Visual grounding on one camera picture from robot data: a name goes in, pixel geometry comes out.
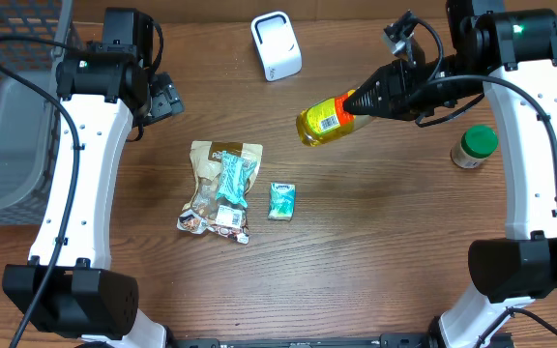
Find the yellow liquid bottle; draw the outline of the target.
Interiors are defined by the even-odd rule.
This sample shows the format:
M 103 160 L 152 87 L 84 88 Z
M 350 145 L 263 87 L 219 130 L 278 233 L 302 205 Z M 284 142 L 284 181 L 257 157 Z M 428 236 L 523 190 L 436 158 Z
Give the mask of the yellow liquid bottle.
M 343 103 L 353 93 L 354 90 L 348 90 L 342 95 L 328 98 L 297 116 L 296 127 L 304 145 L 316 147 L 338 140 L 374 120 L 372 116 L 354 115 L 344 110 Z

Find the green lid jar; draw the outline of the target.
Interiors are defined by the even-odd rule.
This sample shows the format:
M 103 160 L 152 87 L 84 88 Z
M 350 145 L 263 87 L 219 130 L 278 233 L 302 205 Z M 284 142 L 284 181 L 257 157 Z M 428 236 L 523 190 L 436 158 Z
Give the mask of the green lid jar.
M 486 125 L 476 125 L 467 130 L 451 149 L 451 159 L 464 169 L 480 166 L 497 149 L 499 144 L 494 129 Z

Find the brown teal snack bag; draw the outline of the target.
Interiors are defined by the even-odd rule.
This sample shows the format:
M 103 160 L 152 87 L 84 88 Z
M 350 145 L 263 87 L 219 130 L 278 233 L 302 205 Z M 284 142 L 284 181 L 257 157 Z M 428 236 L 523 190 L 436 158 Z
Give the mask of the brown teal snack bag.
M 212 232 L 246 245 L 249 204 L 246 195 L 257 178 L 260 144 L 195 140 L 190 160 L 195 191 L 176 226 L 194 235 Z

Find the teal snack bar wrapper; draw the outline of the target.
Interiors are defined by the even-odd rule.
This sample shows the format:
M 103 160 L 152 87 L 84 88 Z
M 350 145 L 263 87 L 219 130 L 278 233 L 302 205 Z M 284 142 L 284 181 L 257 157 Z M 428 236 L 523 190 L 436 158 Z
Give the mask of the teal snack bar wrapper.
M 245 198 L 245 191 L 249 178 L 257 167 L 257 162 L 223 151 L 221 165 L 222 170 L 216 199 L 225 199 L 233 205 L 246 208 L 248 202 Z

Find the teal kleenex tissue pack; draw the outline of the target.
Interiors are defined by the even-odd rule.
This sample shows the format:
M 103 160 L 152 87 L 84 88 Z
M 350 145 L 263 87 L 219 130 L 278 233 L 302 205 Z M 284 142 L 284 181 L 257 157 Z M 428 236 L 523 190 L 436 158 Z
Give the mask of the teal kleenex tissue pack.
M 271 183 L 268 219 L 291 220 L 295 210 L 296 186 Z

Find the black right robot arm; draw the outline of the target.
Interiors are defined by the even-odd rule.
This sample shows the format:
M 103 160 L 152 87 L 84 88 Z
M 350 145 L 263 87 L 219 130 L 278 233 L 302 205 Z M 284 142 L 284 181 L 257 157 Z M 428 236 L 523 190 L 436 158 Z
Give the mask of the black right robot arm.
M 504 323 L 557 289 L 557 15 L 500 1 L 450 1 L 454 54 L 426 62 L 404 14 L 384 30 L 394 61 L 344 102 L 355 115 L 435 123 L 434 111 L 486 98 L 507 187 L 506 235 L 470 245 L 471 282 L 420 336 L 424 347 L 510 346 Z

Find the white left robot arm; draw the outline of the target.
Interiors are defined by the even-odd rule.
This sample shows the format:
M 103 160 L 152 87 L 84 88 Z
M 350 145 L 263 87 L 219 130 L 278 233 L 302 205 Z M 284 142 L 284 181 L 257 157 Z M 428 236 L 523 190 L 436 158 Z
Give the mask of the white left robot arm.
M 171 330 L 139 307 L 135 278 L 111 270 L 109 226 L 123 148 L 181 113 L 160 71 L 163 36 L 149 15 L 109 8 L 103 37 L 65 46 L 49 97 L 61 120 L 44 220 L 23 265 L 6 267 L 5 294 L 28 326 L 83 347 L 172 347 Z

